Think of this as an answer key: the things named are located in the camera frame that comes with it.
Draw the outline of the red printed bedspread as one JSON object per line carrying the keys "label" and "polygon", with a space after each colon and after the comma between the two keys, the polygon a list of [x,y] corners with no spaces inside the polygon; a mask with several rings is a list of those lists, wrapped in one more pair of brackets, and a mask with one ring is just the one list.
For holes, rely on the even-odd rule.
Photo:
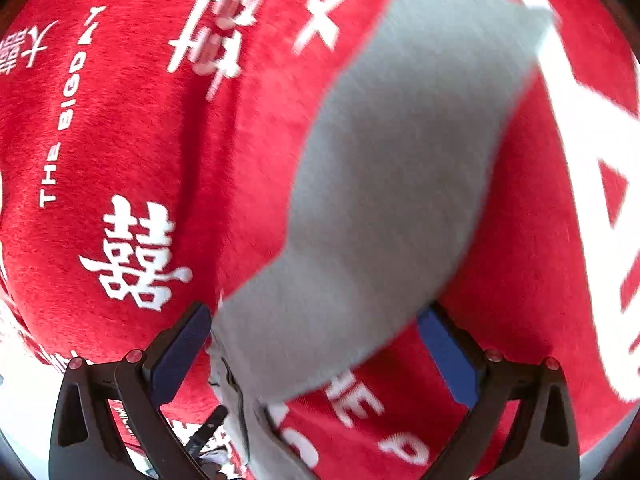
{"label": "red printed bedspread", "polygon": [[[559,361],[580,476],[639,453],[639,32],[615,0],[515,0],[552,24],[449,281],[380,350],[271,404],[307,479],[425,479],[466,413],[418,331]],[[204,479],[258,479],[212,370],[215,314],[283,252],[305,144],[390,0],[11,0],[1,40],[1,329],[61,372],[210,331],[160,412]]]}

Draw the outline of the grey small garment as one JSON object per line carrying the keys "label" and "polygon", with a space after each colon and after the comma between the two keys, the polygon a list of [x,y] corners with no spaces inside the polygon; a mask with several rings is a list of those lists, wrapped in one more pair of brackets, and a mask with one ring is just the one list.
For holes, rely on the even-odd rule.
{"label": "grey small garment", "polygon": [[215,314],[212,370],[258,479],[311,471],[266,408],[385,346],[471,243],[506,122],[552,24],[515,0],[390,0],[305,144],[283,252]]}

